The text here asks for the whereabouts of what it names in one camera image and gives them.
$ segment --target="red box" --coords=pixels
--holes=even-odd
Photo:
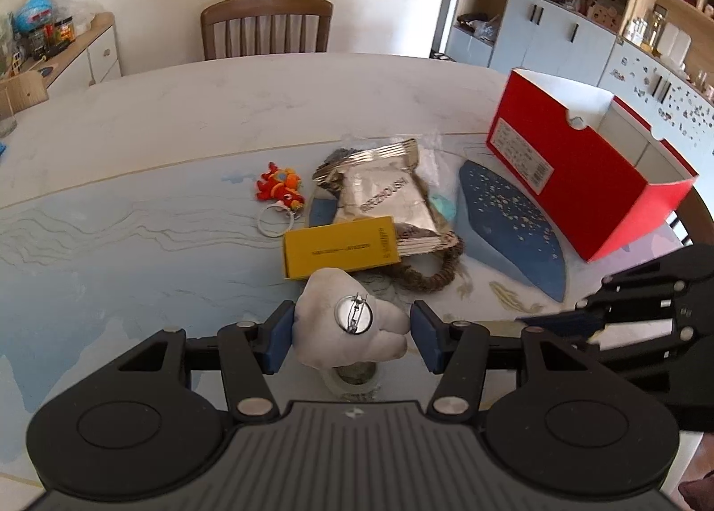
[[[488,146],[593,261],[661,226],[694,185],[695,170],[649,131],[608,91],[514,70]]]

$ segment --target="white label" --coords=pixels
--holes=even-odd
[[[531,189],[540,195],[551,178],[553,168],[538,154],[538,151],[503,118],[499,118],[495,125],[491,144],[508,164],[518,171]]]

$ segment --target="plastic ring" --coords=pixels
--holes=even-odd
[[[273,232],[265,227],[263,227],[263,215],[265,215],[265,212],[268,209],[280,209],[281,211],[285,211],[290,215],[290,222],[288,222],[288,227],[284,231],[278,232]],[[270,237],[272,239],[275,239],[277,237],[282,237],[284,234],[286,234],[288,231],[290,231],[293,228],[293,225],[295,225],[295,213],[292,211],[292,209],[289,209],[285,204],[281,202],[277,203],[270,203],[267,207],[263,208],[263,210],[260,212],[258,215],[258,231],[265,235],[266,237]]]

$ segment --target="brown chair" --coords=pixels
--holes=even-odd
[[[687,231],[682,245],[691,245],[692,243],[714,245],[714,220],[696,189],[689,191],[675,213],[677,216],[670,223],[670,227],[674,229],[681,223],[684,230]]]
[[[201,13],[201,34],[203,36],[203,55],[206,59],[216,59],[216,30],[215,25],[225,24],[225,49],[226,57],[233,57],[233,38],[231,34],[231,21],[238,20],[239,55],[247,56],[248,53],[248,23],[252,24],[254,55],[263,53],[275,54],[278,48],[276,38],[276,16],[284,16],[283,53],[297,52],[294,50],[292,38],[293,16],[300,16],[300,43],[299,52],[307,50],[308,16],[317,16],[317,37],[315,42],[316,52],[327,51],[327,39],[330,35],[330,21],[332,19],[332,4],[326,0],[226,0],[214,4]],[[262,49],[262,28],[269,22],[270,39],[268,52]]]

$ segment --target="marble tabletop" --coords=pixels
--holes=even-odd
[[[433,142],[436,132],[446,176],[471,159],[515,182],[485,146],[504,83],[451,62],[295,54],[122,78],[20,114],[0,158],[0,510],[40,492],[24,431],[45,401],[158,329],[213,335],[298,297],[302,284],[282,276],[280,241],[256,229],[255,179],[268,161],[308,178],[359,138]],[[605,274],[680,246],[663,225],[587,264],[558,237],[562,304],[468,257],[455,282],[429,296],[379,274],[359,278],[404,308],[426,299],[447,321],[513,319],[570,309]],[[664,331],[622,326],[602,343]],[[281,407],[333,399],[292,353],[268,382]],[[437,383],[411,343],[404,358],[384,364],[376,398],[425,403]],[[490,374],[485,403],[513,385],[511,373]],[[224,402],[219,375],[195,376],[194,388]],[[679,466],[692,453],[689,444]]]

